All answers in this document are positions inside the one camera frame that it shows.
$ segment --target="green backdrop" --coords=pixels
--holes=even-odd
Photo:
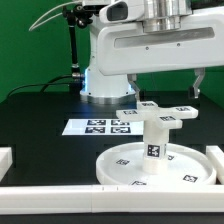
[[[29,32],[30,25],[47,10],[63,0],[9,0],[1,3],[0,30],[0,101],[21,85],[45,83],[70,73],[71,57],[67,22],[59,17]],[[79,61],[82,71],[88,66],[88,29],[77,30]],[[193,70],[150,73],[138,76],[146,90],[187,90],[194,80]],[[224,69],[206,69],[201,91],[224,107]],[[30,88],[23,91],[39,91]],[[49,90],[67,88],[51,87]]]

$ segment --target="black cable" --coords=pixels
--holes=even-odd
[[[48,86],[49,86],[50,83],[56,82],[56,81],[61,80],[61,79],[67,79],[67,78],[72,78],[72,75],[62,75],[62,76],[58,76],[58,77],[55,77],[55,78],[51,79],[46,85],[44,85],[42,87],[42,89],[40,90],[40,92],[44,92],[45,89],[48,88]]]
[[[49,86],[57,86],[57,85],[69,85],[71,82],[62,82],[62,83],[40,83],[40,84],[30,84],[30,85],[24,85],[24,86],[19,86],[16,87],[15,89],[11,90],[8,94],[6,99],[8,99],[15,91],[19,90],[19,89],[24,89],[24,88],[28,88],[28,87],[38,87],[38,86],[45,86],[45,85],[49,85]]]

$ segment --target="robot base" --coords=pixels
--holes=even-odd
[[[121,97],[96,97],[89,95],[88,92],[82,90],[80,92],[80,99],[84,102],[96,103],[96,104],[122,104],[127,102],[134,102],[135,92],[129,93],[126,96]]]
[[[159,175],[143,171],[143,153],[143,142],[119,145],[105,151],[96,162],[99,182],[105,185],[163,186],[215,184],[216,182],[216,171],[210,161],[204,154],[193,149],[167,144],[167,158],[165,159],[167,169]]]

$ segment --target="cable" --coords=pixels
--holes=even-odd
[[[56,82],[58,80],[67,79],[67,78],[72,78],[72,75],[62,75],[62,76],[58,76],[56,78],[51,79],[46,85],[43,86],[43,88],[40,90],[40,92],[44,92],[45,89],[47,89],[47,87],[49,86],[49,84]]]
[[[28,88],[28,87],[37,87],[37,86],[57,86],[57,85],[69,85],[71,82],[62,82],[62,83],[41,83],[41,84],[30,84],[30,85],[24,85],[24,86],[19,86],[16,87],[15,89],[11,90],[8,94],[6,99],[8,100],[8,98],[17,90],[19,89],[24,89],[24,88]]]
[[[57,14],[56,16],[52,16],[51,18],[49,18],[49,19],[47,19],[47,20],[41,22],[41,25],[40,25],[40,23],[38,23],[38,22],[40,22],[44,17],[46,17],[47,15],[49,15],[51,12],[55,11],[56,9],[61,8],[61,7],[63,7],[63,6],[73,5],[73,4],[77,4],[77,3],[81,3],[81,2],[82,2],[82,1],[80,1],[80,0],[76,0],[76,1],[73,1],[73,2],[67,2],[67,3],[58,5],[58,6],[54,7],[54,8],[52,8],[52,9],[50,9],[49,11],[47,11],[46,13],[44,13],[39,19],[37,19],[37,21],[36,21],[35,23],[33,23],[33,25],[29,28],[29,31],[33,31],[33,30],[36,29],[37,27],[39,27],[39,26],[45,24],[46,22],[48,22],[48,21],[50,21],[50,20],[56,18],[57,16],[59,16],[59,14]]]
[[[35,30],[36,28],[38,28],[39,26],[42,26],[42,25],[44,25],[45,23],[49,22],[50,20],[55,19],[56,17],[61,16],[61,15],[62,15],[62,13],[58,13],[57,15],[52,16],[52,17],[50,17],[50,18],[44,20],[44,21],[41,22],[41,23],[38,23],[36,26],[33,26],[32,28],[30,27],[29,31],[33,31],[33,30]]]

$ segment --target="white block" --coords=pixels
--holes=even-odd
[[[10,147],[0,148],[0,181],[12,165],[12,150]]]
[[[224,185],[224,153],[218,146],[207,146],[206,156],[217,171],[217,178]]]

